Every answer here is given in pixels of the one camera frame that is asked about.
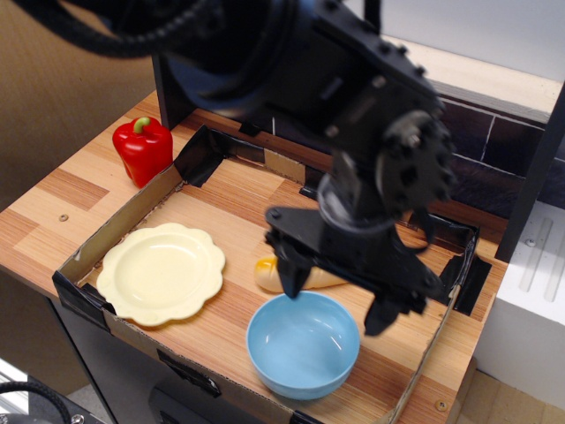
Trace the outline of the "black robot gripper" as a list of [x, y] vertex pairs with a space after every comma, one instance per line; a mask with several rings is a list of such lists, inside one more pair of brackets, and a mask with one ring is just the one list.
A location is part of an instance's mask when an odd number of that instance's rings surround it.
[[316, 209], [276, 206], [266, 213], [266, 241], [274, 249], [283, 292], [295, 299], [313, 267], [375, 294], [365, 335], [378, 336], [399, 314], [422, 314], [426, 299], [439, 297], [443, 282], [400, 240], [395, 221], [372, 196], [373, 216], [355, 218], [349, 196], [324, 177]]

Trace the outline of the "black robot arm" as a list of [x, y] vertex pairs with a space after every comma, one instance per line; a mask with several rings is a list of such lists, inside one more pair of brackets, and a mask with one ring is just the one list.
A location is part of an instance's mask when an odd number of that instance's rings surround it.
[[340, 1], [83, 1], [101, 33], [63, 1], [23, 1], [64, 40], [105, 57], [164, 57], [186, 98], [232, 119], [275, 117], [329, 147], [332, 170], [318, 210], [271, 208], [266, 239], [284, 293], [296, 297], [313, 267], [374, 294], [365, 332], [422, 312], [441, 280], [405, 246], [395, 223], [455, 183], [443, 104], [423, 68], [380, 34], [380, 3], [356, 16]]

